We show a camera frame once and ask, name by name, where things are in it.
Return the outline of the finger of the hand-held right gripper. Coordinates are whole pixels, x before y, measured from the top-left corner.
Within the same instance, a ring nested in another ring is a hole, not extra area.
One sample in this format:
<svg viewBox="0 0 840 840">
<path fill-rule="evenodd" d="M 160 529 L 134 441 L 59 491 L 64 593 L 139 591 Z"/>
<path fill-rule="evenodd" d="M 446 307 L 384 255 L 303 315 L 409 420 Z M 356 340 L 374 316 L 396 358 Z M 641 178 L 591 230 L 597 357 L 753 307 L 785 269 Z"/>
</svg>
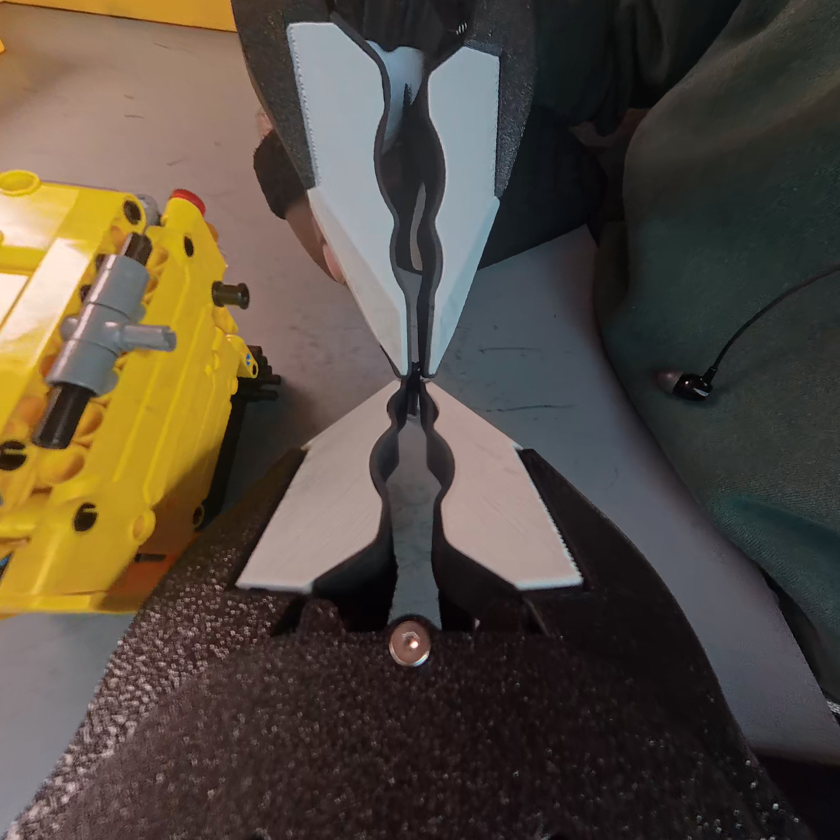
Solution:
<svg viewBox="0 0 840 840">
<path fill-rule="evenodd" d="M 339 23 L 293 23 L 287 40 L 314 176 L 311 211 L 393 369 L 408 375 L 409 318 L 393 258 L 396 221 L 380 173 L 391 105 L 385 64 Z"/>
<path fill-rule="evenodd" d="M 466 304 L 499 207 L 499 58 L 463 47 L 424 90 L 426 205 L 420 223 L 420 365 L 435 377 Z"/>
</svg>

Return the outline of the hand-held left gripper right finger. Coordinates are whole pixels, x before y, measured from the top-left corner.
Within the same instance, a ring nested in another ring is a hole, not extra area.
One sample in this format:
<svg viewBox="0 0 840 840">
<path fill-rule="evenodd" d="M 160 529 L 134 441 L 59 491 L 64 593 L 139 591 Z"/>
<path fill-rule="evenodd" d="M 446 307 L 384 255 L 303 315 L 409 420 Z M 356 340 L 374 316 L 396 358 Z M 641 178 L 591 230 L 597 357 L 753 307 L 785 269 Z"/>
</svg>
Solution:
<svg viewBox="0 0 840 840">
<path fill-rule="evenodd" d="M 583 575 L 524 465 L 522 448 L 439 385 L 429 383 L 430 442 L 453 462 L 440 479 L 443 536 L 454 550 L 520 592 L 583 585 Z"/>
</svg>

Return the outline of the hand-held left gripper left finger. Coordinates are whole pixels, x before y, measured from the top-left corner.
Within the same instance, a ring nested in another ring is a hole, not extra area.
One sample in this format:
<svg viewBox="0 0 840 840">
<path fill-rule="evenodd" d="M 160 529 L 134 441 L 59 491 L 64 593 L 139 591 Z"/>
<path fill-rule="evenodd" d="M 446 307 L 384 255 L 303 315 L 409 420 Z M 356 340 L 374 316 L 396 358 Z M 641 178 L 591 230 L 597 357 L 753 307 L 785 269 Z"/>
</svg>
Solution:
<svg viewBox="0 0 840 840">
<path fill-rule="evenodd" d="M 394 381 L 303 447 L 303 460 L 239 575 L 240 590 L 354 592 L 392 561 L 387 480 L 407 383 Z"/>
</svg>

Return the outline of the yellow lego model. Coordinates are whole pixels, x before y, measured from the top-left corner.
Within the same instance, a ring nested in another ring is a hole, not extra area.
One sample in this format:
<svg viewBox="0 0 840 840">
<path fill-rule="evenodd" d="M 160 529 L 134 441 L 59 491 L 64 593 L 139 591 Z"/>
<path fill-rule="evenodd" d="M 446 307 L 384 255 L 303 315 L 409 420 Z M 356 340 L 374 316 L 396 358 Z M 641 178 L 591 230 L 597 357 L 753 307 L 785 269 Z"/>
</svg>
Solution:
<svg viewBox="0 0 840 840">
<path fill-rule="evenodd" d="M 2 619 L 131 613 L 277 398 L 204 202 L 2 172 Z"/>
</svg>

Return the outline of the person's right forearm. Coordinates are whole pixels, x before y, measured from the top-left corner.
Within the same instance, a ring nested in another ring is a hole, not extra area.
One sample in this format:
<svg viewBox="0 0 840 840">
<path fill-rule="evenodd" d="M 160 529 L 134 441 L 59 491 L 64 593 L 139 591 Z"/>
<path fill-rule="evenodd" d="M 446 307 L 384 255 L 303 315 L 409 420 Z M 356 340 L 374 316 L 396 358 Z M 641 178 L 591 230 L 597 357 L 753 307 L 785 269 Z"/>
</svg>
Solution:
<svg viewBox="0 0 840 840">
<path fill-rule="evenodd" d="M 645 114 L 709 49 L 734 1 L 535 2 L 537 77 L 479 268 L 624 221 L 624 158 Z"/>
</svg>

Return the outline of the person's right hand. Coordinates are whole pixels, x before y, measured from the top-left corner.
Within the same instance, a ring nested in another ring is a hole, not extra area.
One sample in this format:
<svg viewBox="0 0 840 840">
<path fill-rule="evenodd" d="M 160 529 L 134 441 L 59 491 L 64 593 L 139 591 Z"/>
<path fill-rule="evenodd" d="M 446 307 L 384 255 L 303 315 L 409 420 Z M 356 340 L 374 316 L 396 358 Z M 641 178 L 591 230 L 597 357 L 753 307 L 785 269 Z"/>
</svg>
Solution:
<svg viewBox="0 0 840 840">
<path fill-rule="evenodd" d="M 343 271 L 312 213 L 307 194 L 302 194 L 288 206 L 286 221 L 301 246 L 322 272 L 340 285 L 346 286 Z"/>
</svg>

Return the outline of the yellow plastic bin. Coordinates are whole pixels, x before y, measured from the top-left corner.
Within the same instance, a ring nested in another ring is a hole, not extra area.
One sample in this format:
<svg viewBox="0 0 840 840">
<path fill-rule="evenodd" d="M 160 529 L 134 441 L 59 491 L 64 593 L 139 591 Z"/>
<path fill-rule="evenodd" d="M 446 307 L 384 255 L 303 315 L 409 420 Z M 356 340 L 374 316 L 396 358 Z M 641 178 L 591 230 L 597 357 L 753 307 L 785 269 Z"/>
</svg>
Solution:
<svg viewBox="0 0 840 840">
<path fill-rule="evenodd" d="M 230 1 L 15 1 L 17 5 L 234 33 Z"/>
</svg>

